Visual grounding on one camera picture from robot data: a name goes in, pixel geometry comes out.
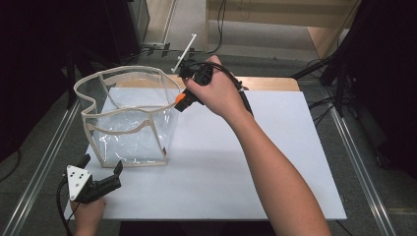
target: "human arm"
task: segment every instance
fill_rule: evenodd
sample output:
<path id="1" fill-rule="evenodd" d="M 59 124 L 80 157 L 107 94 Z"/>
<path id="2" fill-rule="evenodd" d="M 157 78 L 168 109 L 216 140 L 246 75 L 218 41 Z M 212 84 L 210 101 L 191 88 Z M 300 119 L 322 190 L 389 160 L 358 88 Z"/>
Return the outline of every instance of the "human arm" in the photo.
<path id="1" fill-rule="evenodd" d="M 105 200 L 98 200 L 85 204 L 78 204 L 71 201 L 71 209 L 76 218 L 75 236 L 93 236 L 97 234 L 98 226 L 104 214 Z"/>
<path id="2" fill-rule="evenodd" d="M 220 63 L 215 56 L 209 60 Z M 205 87 L 192 80 L 184 81 L 184 84 L 235 133 L 275 233 L 329 235 L 326 220 L 310 188 L 246 110 L 230 80 L 214 70 L 211 83 Z"/>

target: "aluminum frame rail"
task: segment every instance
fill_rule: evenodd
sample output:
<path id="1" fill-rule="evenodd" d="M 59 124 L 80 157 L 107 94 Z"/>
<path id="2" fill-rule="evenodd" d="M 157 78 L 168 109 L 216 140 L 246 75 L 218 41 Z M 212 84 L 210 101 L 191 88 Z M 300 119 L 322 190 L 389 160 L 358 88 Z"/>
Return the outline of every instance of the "aluminum frame rail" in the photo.
<path id="1" fill-rule="evenodd" d="M 324 88 L 324 94 L 325 97 L 332 96 L 330 88 Z M 371 208 L 371 212 L 374 215 L 377 225 L 381 231 L 381 235 L 396 235 L 396 232 L 389 219 L 386 207 L 384 206 L 384 203 L 374 186 L 371 176 L 364 162 L 362 161 L 362 157 L 358 148 L 353 142 L 345 119 L 341 118 L 334 108 L 331 109 L 331 116 L 343 140 L 344 146 L 346 147 L 350 161 L 352 162 L 353 168 L 356 172 L 356 176 L 358 177 L 359 183 L 361 184 L 362 190 L 364 191 L 369 207 Z"/>
<path id="2" fill-rule="evenodd" d="M 80 102 L 76 100 L 75 104 L 68 109 L 61 123 L 59 124 L 42 160 L 37 166 L 26 190 L 19 199 L 15 211 L 3 232 L 3 235 L 19 235 L 20 231 L 30 213 L 31 207 L 36 200 L 37 194 L 43 185 L 43 182 L 49 173 L 52 163 L 55 160 L 56 154 L 61 147 L 68 130 L 77 114 L 80 107 Z"/>

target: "clear plastic box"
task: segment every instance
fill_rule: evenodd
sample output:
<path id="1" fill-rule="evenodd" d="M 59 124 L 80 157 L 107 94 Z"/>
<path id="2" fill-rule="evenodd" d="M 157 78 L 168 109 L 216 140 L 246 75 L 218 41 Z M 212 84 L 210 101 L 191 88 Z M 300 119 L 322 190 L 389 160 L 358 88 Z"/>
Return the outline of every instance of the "clear plastic box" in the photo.
<path id="1" fill-rule="evenodd" d="M 74 86 L 84 129 L 102 167 L 167 164 L 175 130 L 178 84 L 161 70 L 127 66 L 85 77 Z"/>

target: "black cable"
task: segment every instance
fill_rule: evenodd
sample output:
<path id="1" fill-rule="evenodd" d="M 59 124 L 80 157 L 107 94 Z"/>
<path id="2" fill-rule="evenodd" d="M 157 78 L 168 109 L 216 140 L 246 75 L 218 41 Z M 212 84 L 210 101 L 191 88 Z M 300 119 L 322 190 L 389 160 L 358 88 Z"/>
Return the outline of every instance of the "black cable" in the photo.
<path id="1" fill-rule="evenodd" d="M 221 9 L 223 9 L 223 14 L 222 14 L 222 17 L 221 17 L 221 26 L 220 26 Z M 208 54 L 212 54 L 212 53 L 216 52 L 223 45 L 223 24 L 224 24 L 224 13 L 225 12 L 226 12 L 226 0 L 223 0 L 221 2 L 220 8 L 218 9 L 218 13 L 217 13 L 217 29 L 218 29 L 218 35 L 219 35 L 218 44 L 217 44 L 217 47 L 215 48 L 215 50 L 208 52 Z"/>
<path id="2" fill-rule="evenodd" d="M 21 153 L 21 150 L 18 148 L 18 159 L 16 160 L 15 166 L 12 168 L 12 170 L 9 173 L 7 173 L 5 176 L 0 178 L 0 182 L 9 178 L 9 176 L 11 176 L 13 172 L 15 172 L 15 170 L 18 168 L 19 164 L 21 163 L 21 159 L 22 159 L 22 153 Z"/>
<path id="3" fill-rule="evenodd" d="M 70 223 L 71 217 L 73 217 L 73 215 L 76 213 L 76 211 L 77 211 L 77 209 L 78 209 L 79 206 L 80 206 L 80 203 L 77 203 L 76 208 L 73 210 L 73 212 L 71 213 L 70 217 L 68 217 L 68 219 L 67 219 L 67 226 Z"/>
<path id="4" fill-rule="evenodd" d="M 334 102 L 335 99 L 336 99 L 335 96 L 330 96 L 330 97 L 326 97 L 323 100 L 316 101 L 316 102 L 309 105 L 309 110 L 315 108 L 316 106 L 322 105 L 322 104 L 327 104 L 329 102 Z"/>
<path id="5" fill-rule="evenodd" d="M 252 114 L 254 115 L 254 113 L 252 112 L 252 108 L 251 105 L 249 104 L 248 98 L 246 97 L 246 94 L 244 92 L 244 88 L 242 86 L 242 82 L 238 81 L 231 72 L 229 72 L 229 70 L 227 70 L 225 67 L 223 67 L 220 64 L 214 63 L 214 62 L 210 62 L 210 61 L 205 61 L 205 62 L 193 62 L 190 65 L 188 65 L 189 68 L 193 67 L 193 66 L 204 66 L 204 65 L 209 65 L 212 66 L 213 68 L 223 72 L 233 83 L 233 85 L 236 87 L 236 89 L 238 90 L 240 97 L 242 98 L 243 104 L 245 105 L 245 108 Z"/>
<path id="6" fill-rule="evenodd" d="M 67 176 L 64 175 L 64 178 L 59 183 L 58 189 L 56 190 L 55 200 L 56 200 L 56 205 L 58 207 L 59 217 L 62 223 L 64 224 L 64 228 L 65 228 L 65 231 L 67 232 L 67 236 L 73 236 L 73 233 L 71 232 L 71 229 L 67 224 L 67 220 L 65 219 L 64 210 L 62 209 L 62 206 L 61 206 L 61 190 L 62 190 L 62 187 L 64 187 L 66 184 L 67 184 Z"/>
<path id="7" fill-rule="evenodd" d="M 349 234 L 350 236 L 353 236 L 353 234 L 349 232 L 349 230 L 347 230 L 347 228 L 344 227 L 344 225 L 340 221 L 337 220 L 336 223 L 338 223 L 338 225 L 340 225 L 340 227 L 344 229 L 344 231 L 346 231 L 347 234 Z"/>
<path id="8" fill-rule="evenodd" d="M 328 114 L 329 111 L 331 111 L 333 107 L 334 105 L 331 105 L 322 115 L 320 115 L 319 117 L 313 120 L 313 121 L 319 120 L 315 125 L 316 128 L 319 126 L 320 122 L 322 122 L 323 118 L 325 118 L 325 116 Z"/>
<path id="9" fill-rule="evenodd" d="M 307 63 L 306 68 L 309 68 L 310 64 L 311 64 L 312 62 L 315 62 L 315 61 L 320 61 L 320 62 L 322 62 L 323 60 L 322 60 L 322 59 L 314 59 L 314 60 L 311 60 L 311 61 L 309 61 L 309 62 Z M 310 75 L 310 76 L 312 76 L 312 77 L 314 77 L 314 78 L 316 78 L 316 79 L 319 79 L 319 78 L 320 78 L 320 77 L 317 77 L 317 76 L 313 75 L 312 73 L 310 73 L 309 75 Z"/>
<path id="10" fill-rule="evenodd" d="M 218 34 L 219 34 L 219 40 L 218 40 L 218 44 L 217 47 L 209 52 L 206 51 L 193 51 L 192 53 L 194 54 L 198 54 L 198 53 L 202 53 L 202 54 L 212 54 L 215 53 L 216 51 L 218 51 L 218 49 L 221 48 L 221 46 L 223 45 L 223 24 L 224 24 L 224 13 L 226 11 L 226 0 L 223 0 L 221 2 L 220 8 L 218 9 L 218 13 L 217 13 L 217 28 L 218 28 Z M 156 48 L 147 48 L 146 50 L 141 51 L 139 54 L 130 56 L 126 59 L 128 59 L 129 61 L 124 63 L 124 66 L 127 66 L 130 62 L 132 62 L 132 60 L 136 57 L 142 56 L 146 53 L 153 53 L 153 52 L 183 52 L 183 50 L 175 50 L 175 49 L 156 49 Z"/>

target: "orange tip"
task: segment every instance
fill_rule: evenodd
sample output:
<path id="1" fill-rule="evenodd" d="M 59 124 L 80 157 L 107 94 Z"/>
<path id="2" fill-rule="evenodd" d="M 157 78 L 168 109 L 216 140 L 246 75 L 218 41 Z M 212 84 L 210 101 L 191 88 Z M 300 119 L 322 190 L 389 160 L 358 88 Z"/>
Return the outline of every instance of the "orange tip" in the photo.
<path id="1" fill-rule="evenodd" d="M 177 95 L 177 98 L 175 98 L 175 104 L 178 104 L 185 96 L 185 93 L 180 93 Z"/>

